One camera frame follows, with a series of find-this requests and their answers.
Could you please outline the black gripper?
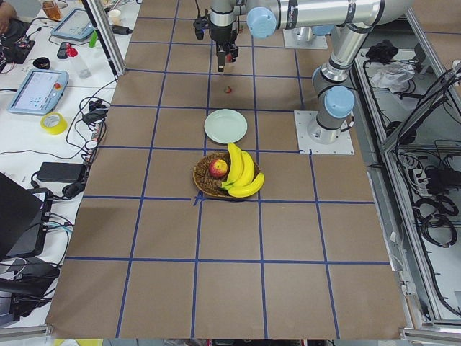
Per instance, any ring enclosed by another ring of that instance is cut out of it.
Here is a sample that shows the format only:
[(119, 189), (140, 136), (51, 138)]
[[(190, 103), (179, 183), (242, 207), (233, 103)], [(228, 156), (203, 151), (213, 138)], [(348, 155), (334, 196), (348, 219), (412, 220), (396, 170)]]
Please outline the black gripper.
[(210, 37), (216, 43), (218, 72), (222, 73), (224, 72), (227, 55), (230, 54), (230, 62), (235, 62), (239, 54), (238, 46), (236, 45), (238, 37), (237, 24), (225, 27), (211, 24)]

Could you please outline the second arm base plate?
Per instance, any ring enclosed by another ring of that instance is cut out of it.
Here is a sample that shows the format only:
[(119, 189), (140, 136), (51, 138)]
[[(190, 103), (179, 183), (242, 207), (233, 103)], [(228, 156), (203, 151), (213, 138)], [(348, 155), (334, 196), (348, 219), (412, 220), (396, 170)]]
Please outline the second arm base plate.
[(327, 50), (328, 43), (324, 35), (317, 36), (311, 27), (298, 27), (283, 30), (286, 48), (306, 50)]

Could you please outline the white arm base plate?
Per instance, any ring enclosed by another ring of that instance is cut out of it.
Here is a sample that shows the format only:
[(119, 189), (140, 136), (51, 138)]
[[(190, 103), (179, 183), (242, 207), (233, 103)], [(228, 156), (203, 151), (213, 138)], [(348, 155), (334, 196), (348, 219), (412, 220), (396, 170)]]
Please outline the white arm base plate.
[(298, 151), (301, 154), (354, 155), (354, 147), (346, 121), (340, 129), (326, 130), (317, 121), (317, 111), (294, 111)]

